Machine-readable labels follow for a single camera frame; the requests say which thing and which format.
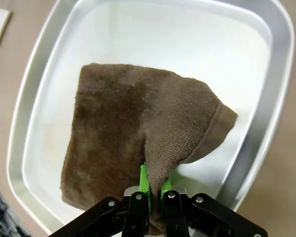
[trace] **bolt head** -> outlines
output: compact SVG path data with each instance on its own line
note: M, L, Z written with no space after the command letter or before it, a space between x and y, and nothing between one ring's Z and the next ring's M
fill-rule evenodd
M141 194L137 194L135 198L136 198L137 200L140 200L140 199L142 199L142 195L141 195Z
M110 201L109 202L109 206L114 206L115 205L115 202L114 201Z
M168 193L168 197L169 197L169 198L174 198L175 196L176 196L176 194L173 193L173 192Z
M197 197L196 198L197 203L202 203L203 201L204 201L204 199L202 197Z

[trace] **towel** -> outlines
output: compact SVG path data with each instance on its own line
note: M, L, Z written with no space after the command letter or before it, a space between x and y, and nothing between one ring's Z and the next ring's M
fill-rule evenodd
M122 199L125 189L139 184L146 162L153 207L149 232L160 234L158 192L166 177L217 148L236 119L199 80L133 65L83 66L62 199L83 210L105 197Z

